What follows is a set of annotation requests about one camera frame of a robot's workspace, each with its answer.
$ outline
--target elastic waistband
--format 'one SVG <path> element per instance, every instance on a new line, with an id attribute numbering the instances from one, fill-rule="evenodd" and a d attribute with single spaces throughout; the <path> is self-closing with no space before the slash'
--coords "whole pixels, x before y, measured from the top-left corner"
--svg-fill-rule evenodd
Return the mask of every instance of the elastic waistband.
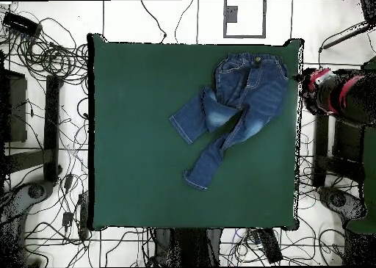
<path id="1" fill-rule="evenodd" d="M 277 64 L 283 65 L 283 59 L 282 57 L 277 57 L 276 55 L 271 55 L 271 54 L 251 54 L 251 53 L 229 53 L 227 56 L 227 59 L 245 59 L 249 62 L 257 62 L 256 58 L 259 58 L 259 61 L 263 61 L 266 59 L 272 59 L 274 60 Z"/>

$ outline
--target green table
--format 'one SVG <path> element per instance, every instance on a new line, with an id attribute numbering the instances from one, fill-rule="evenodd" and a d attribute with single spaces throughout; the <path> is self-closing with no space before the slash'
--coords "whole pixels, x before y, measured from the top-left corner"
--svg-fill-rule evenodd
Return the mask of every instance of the green table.
<path id="1" fill-rule="evenodd" d="M 214 86 L 214 70 L 227 53 L 278 55 L 295 75 L 302 40 L 227 46 L 106 43 L 100 35 L 87 37 L 89 115 L 95 120 L 89 130 L 92 229 L 296 227 L 296 81 L 289 81 L 283 114 L 229 149 L 205 192 L 188 186 L 181 174 L 236 119 L 188 145 L 168 118 L 202 86 Z"/>

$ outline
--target jeans hem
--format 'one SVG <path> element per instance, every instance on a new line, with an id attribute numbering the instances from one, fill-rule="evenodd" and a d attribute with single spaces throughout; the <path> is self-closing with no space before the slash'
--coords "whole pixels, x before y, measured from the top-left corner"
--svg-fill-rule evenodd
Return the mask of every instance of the jeans hem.
<path id="1" fill-rule="evenodd" d="M 181 128 L 181 126 L 179 125 L 178 121 L 176 121 L 174 116 L 170 117 L 170 121 L 173 124 L 173 127 L 176 129 L 176 131 L 181 135 L 181 137 L 184 138 L 184 140 L 188 143 L 188 145 L 191 145 L 193 141 L 184 132 L 184 130 Z"/>
<path id="2" fill-rule="evenodd" d="M 190 185 L 190 186 L 192 186 L 192 187 L 194 187 L 194 188 L 196 188 L 196 189 L 199 189 L 199 190 L 201 190 L 201 191 L 203 191 L 203 190 L 207 190 L 207 189 L 208 189 L 208 187 L 203 187 L 203 186 L 197 185 L 197 184 L 192 183 L 191 181 L 189 181 L 189 180 L 187 179 L 187 173 L 188 173 L 188 171 L 184 171 L 184 172 L 183 172 L 183 178 L 184 178 L 184 180 L 186 181 L 186 183 L 187 183 L 188 185 Z"/>

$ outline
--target blue denim jeans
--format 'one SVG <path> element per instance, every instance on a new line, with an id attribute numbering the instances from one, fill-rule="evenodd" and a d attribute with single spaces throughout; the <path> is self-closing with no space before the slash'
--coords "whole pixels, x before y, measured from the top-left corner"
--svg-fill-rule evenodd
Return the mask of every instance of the blue denim jeans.
<path id="1" fill-rule="evenodd" d="M 204 87 L 170 117 L 190 145 L 241 113 L 234 129 L 213 141 L 195 166 L 183 172 L 185 181 L 200 190 L 210 185 L 227 148 L 252 137 L 281 113 L 289 74 L 280 57 L 243 53 L 229 54 L 214 75 L 215 91 Z"/>

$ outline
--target jeans pocket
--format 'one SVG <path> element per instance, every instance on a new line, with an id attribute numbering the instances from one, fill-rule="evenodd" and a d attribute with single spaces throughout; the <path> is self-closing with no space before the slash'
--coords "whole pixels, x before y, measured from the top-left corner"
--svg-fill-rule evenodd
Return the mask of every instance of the jeans pocket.
<path id="1" fill-rule="evenodd" d="M 286 64 L 278 63 L 277 65 L 278 65 L 279 70 L 281 72 L 282 78 L 285 79 L 285 80 L 289 80 L 289 69 L 287 68 Z"/>
<path id="2" fill-rule="evenodd" d="M 244 59 L 225 59 L 220 64 L 221 73 L 230 73 L 234 70 L 239 70 L 245 65 Z"/>

